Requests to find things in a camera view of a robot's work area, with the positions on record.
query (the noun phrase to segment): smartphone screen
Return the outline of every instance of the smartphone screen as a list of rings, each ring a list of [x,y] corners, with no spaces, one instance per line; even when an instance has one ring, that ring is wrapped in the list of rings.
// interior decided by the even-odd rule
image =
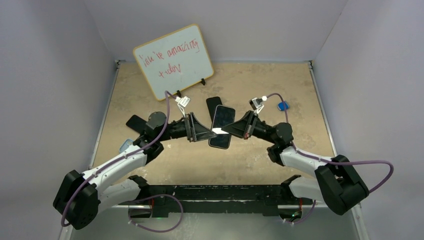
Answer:
[[[218,105],[212,121],[212,130],[220,129],[225,125],[234,123],[236,110],[234,108]],[[220,149],[228,149],[230,146],[231,134],[218,133],[214,138],[209,139],[209,146]]]

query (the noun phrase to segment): blue object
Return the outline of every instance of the blue object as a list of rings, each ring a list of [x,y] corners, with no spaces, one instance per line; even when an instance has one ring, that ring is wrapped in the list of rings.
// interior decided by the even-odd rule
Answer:
[[[285,106],[285,109],[289,109],[290,107],[289,107],[289,104],[286,102],[286,101],[284,101],[284,103],[282,103],[282,102],[280,102],[279,104],[278,104],[278,106],[277,106],[277,108],[278,108],[278,110],[280,110],[280,111],[284,111],[284,107]]]
[[[119,148],[119,153],[121,154],[123,151],[127,150],[127,148],[133,144],[133,140],[127,139],[125,142],[123,142],[122,146]]]

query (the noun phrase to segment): table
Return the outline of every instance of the table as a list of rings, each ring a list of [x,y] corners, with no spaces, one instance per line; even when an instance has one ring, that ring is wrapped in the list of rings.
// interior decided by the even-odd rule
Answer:
[[[235,120],[251,110],[248,101],[271,93],[280,93],[290,105],[289,122],[294,142],[308,152],[333,156],[320,104],[307,63],[234,63],[213,64],[215,73],[201,83],[182,91],[191,98],[186,112],[194,112],[205,126],[212,125],[206,99],[221,97],[222,103],[236,110]],[[260,112],[269,125],[285,121],[277,109],[280,99],[271,97]],[[182,117],[176,102],[170,102],[170,119]],[[94,167],[119,153],[126,139],[139,134],[125,123],[132,115],[147,119],[153,112],[166,112],[166,101],[157,101],[136,63],[122,63],[104,121],[94,158]],[[188,142],[186,138],[162,142],[164,151],[146,167],[126,177],[139,175],[151,185],[250,185],[280,184],[294,174],[304,173],[270,161],[266,148],[272,144],[251,137],[231,138],[228,149],[213,148],[207,141]]]

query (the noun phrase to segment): metal frame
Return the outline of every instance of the metal frame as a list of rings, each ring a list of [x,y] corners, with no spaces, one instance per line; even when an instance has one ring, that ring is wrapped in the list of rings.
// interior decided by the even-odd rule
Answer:
[[[322,116],[323,116],[323,119],[324,119],[325,127],[326,127],[327,132],[328,132],[328,137],[329,137],[330,142],[331,142],[332,150],[334,152],[334,155],[337,155],[333,136],[332,136],[332,133],[331,133],[331,130],[330,130],[328,120],[327,120],[327,115],[326,115],[326,112],[324,110],[323,102],[321,101],[320,92],[318,90],[317,82],[316,82],[316,79],[315,79],[312,61],[307,61],[306,63],[308,65],[310,76],[311,76],[312,82],[313,82],[313,86],[315,88],[316,97],[318,98],[319,107],[321,109],[321,113],[322,113]],[[106,116],[107,116],[107,113],[108,113],[109,105],[111,103],[112,94],[114,92],[115,84],[116,84],[116,81],[117,81],[117,78],[118,78],[119,69],[120,69],[120,64],[119,64],[119,61],[118,61],[117,67],[116,67],[115,78],[113,80],[113,87],[110,91],[110,95],[109,95],[109,98],[108,98],[108,101],[107,101],[105,113],[103,115],[103,120],[101,121],[100,129],[99,129],[99,132],[98,132],[98,135],[97,135],[97,140],[95,142],[94,151],[93,151],[93,154],[91,156],[91,161],[90,161],[90,165],[89,165],[90,168],[94,164],[97,149],[99,147],[100,137],[102,135],[103,127],[104,127],[104,124],[105,124],[105,121],[106,121]],[[315,207],[316,208],[327,208],[327,205],[323,202],[317,202]],[[116,206],[113,206],[113,208],[148,209],[149,206],[147,206],[147,205],[116,205]],[[292,208],[298,208],[298,206],[297,205],[279,205],[278,208],[279,209],[292,209]],[[369,235],[368,235],[365,223],[364,223],[361,204],[358,204],[355,207],[353,207],[351,209],[351,211],[352,211],[352,214],[353,214],[353,217],[354,217],[354,222],[355,222],[355,226],[356,226],[356,229],[357,229],[357,232],[358,232],[359,239],[360,240],[369,240],[370,238],[369,238]],[[71,225],[67,226],[67,227],[63,227],[62,231],[60,233],[59,240],[69,240],[69,239],[71,239],[73,229],[74,228]]]

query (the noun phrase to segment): yellow whiteboard frame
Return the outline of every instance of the yellow whiteboard frame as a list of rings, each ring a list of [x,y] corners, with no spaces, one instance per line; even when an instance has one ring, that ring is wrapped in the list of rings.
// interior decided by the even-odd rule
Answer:
[[[138,48],[140,48],[140,47],[143,47],[144,45],[147,45],[147,44],[153,43],[154,41],[157,41],[157,40],[159,40],[159,39],[163,39],[163,38],[165,38],[165,37],[167,37],[167,36],[169,36],[169,35],[172,35],[172,34],[174,34],[174,33],[178,33],[179,31],[182,31],[182,30],[187,29],[187,28],[192,27],[192,26],[196,26],[196,27],[199,29],[199,33],[200,33],[200,37],[201,37],[201,41],[203,42],[204,49],[206,50],[206,55],[207,55],[207,58],[209,59],[210,66],[212,67],[212,74],[211,74],[210,76],[207,76],[207,77],[205,77],[205,78],[204,78],[204,79],[208,79],[208,78],[210,78],[210,77],[212,77],[212,76],[214,75],[214,73],[215,73],[215,69],[214,69],[214,66],[212,66],[212,61],[211,61],[211,58],[209,57],[209,52],[208,52],[208,49],[206,48],[205,40],[203,40],[202,31],[200,31],[200,27],[199,27],[199,25],[198,25],[198,24],[196,24],[196,23],[193,23],[193,24],[191,24],[191,25],[185,26],[185,27],[183,27],[183,28],[181,28],[181,29],[178,29],[178,30],[176,30],[176,31],[173,31],[173,32],[171,32],[171,33],[168,33],[168,34],[166,34],[166,35],[164,35],[164,36],[161,36],[161,37],[159,37],[159,38],[156,38],[156,39],[154,39],[154,40],[148,41],[148,42],[146,42],[146,43],[144,43],[144,44],[141,44],[140,46],[136,46],[136,47],[134,47],[134,49],[132,50],[132,55],[134,56],[135,61],[137,61],[138,67],[140,68],[141,73],[142,73],[142,74],[143,74],[143,76],[144,76],[144,79],[146,80],[146,82],[147,82],[147,84],[148,84],[148,86],[149,86],[149,88],[150,88],[151,92],[153,93],[154,98],[155,98],[157,101],[162,101],[162,100],[164,100],[166,97],[164,96],[164,97],[163,97],[163,98],[161,98],[161,99],[158,99],[158,98],[156,97],[155,92],[153,91],[153,88],[152,88],[152,86],[150,85],[150,82],[148,81],[148,79],[147,79],[147,76],[146,76],[145,72],[143,71],[142,65],[141,65],[141,64],[140,64],[140,62],[137,60],[137,56],[136,56],[136,49],[138,49]],[[188,86],[188,87],[185,87],[185,88],[183,88],[183,89],[180,89],[179,91],[182,91],[182,90],[184,90],[184,89],[188,89],[189,87],[192,87],[192,86],[194,86],[194,85],[196,85],[196,84],[200,83],[201,81],[202,81],[202,80],[200,79],[198,82],[195,82],[195,83],[191,84],[191,85],[190,85],[190,86]]]

